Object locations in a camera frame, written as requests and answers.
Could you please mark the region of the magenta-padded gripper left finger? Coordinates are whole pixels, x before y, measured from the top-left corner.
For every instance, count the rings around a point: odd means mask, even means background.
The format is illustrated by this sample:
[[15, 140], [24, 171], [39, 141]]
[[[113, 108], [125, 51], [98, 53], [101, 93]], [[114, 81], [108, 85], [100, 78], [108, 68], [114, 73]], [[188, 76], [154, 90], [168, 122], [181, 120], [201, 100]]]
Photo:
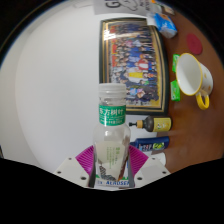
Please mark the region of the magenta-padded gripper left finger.
[[78, 186], [93, 188], [96, 179], [94, 147], [90, 146], [77, 156], [66, 158], [54, 174]]

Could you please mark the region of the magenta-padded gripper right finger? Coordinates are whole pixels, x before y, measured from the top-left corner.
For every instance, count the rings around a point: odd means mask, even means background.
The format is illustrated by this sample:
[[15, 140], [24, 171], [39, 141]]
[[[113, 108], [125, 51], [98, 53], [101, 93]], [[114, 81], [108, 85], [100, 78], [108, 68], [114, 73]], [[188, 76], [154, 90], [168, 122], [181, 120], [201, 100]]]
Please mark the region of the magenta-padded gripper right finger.
[[170, 174], [164, 153], [147, 156], [134, 146], [129, 147], [128, 178], [131, 188], [140, 188]]

